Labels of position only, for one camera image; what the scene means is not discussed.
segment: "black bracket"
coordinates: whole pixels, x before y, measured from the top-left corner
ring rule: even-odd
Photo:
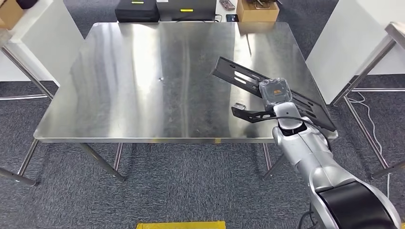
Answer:
[[[262,98],[262,94],[259,90],[259,82],[270,79],[224,57],[219,57],[212,75],[215,75],[216,77],[219,77],[260,98]],[[329,115],[325,112],[320,104],[295,91],[291,90],[291,92],[293,95],[292,102],[297,106],[298,111],[302,116],[308,117],[315,125],[320,126],[321,128],[325,128],[330,131],[336,130],[336,127],[329,118]],[[275,116],[273,111],[247,111],[241,108],[239,105],[233,106],[231,109],[235,117],[251,123],[264,121],[264,116]]]

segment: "yellow label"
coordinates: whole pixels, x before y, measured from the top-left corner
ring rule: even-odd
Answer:
[[[136,229],[225,229],[225,221],[185,223],[139,223]]]

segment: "gray carpet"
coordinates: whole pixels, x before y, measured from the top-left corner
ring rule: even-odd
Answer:
[[[116,21],[117,1],[65,0],[84,36],[98,21]],[[336,1],[285,0],[287,21],[307,56]],[[370,77],[364,84],[405,84],[403,76]],[[53,83],[46,84],[52,91]],[[0,96],[32,94],[31,83],[0,83]],[[367,94],[389,163],[405,158],[403,94]],[[17,171],[48,99],[0,101],[0,167]],[[329,107],[340,137],[335,159],[361,179],[380,166],[345,104]],[[366,110],[358,106],[366,121]],[[115,144],[93,145],[113,163]],[[273,161],[280,151],[269,145]],[[0,180],[0,228],[133,228],[138,222],[225,220],[227,228],[290,229],[308,210],[301,178],[286,164],[269,182],[259,144],[124,144],[120,183],[72,144],[40,144],[26,176],[40,185]],[[405,216],[405,172],[391,177],[391,201]],[[370,181],[386,191],[386,178]]]

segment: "smartphone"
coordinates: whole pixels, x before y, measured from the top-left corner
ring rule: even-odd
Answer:
[[[227,14],[226,15],[227,22],[239,22],[239,18],[237,14]]]
[[[235,6],[231,3],[230,0],[219,0],[219,3],[226,11],[235,10]]]

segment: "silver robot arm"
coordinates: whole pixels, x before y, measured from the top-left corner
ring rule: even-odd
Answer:
[[[292,102],[274,106],[277,117],[301,117]],[[273,129],[276,145],[307,185],[319,224],[326,229],[399,229],[401,220],[389,199],[335,160],[318,129],[302,121],[280,118]]]

